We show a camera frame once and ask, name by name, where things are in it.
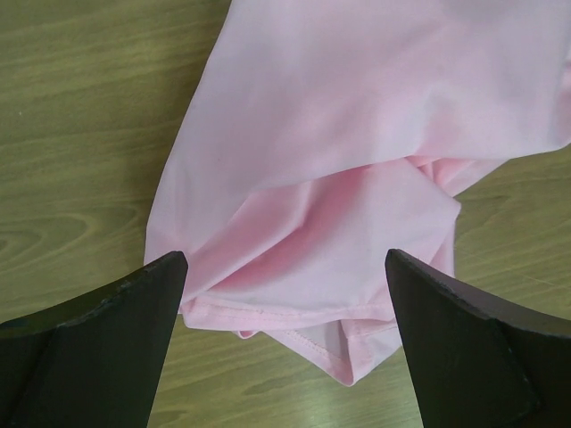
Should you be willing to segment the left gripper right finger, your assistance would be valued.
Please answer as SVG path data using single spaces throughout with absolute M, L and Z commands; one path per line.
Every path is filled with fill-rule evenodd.
M 401 250 L 385 270 L 425 427 L 568 427 L 570 322 Z

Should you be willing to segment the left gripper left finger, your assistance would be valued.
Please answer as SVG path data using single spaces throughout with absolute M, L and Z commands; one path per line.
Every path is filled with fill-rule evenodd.
M 1 324 L 3 427 L 145 427 L 186 280 L 172 251 Z

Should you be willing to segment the pink t shirt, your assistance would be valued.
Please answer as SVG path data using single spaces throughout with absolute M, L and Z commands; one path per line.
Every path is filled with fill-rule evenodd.
M 401 345 L 386 253 L 452 274 L 458 194 L 569 142 L 567 1 L 235 1 L 145 259 L 185 254 L 188 328 L 351 386 Z

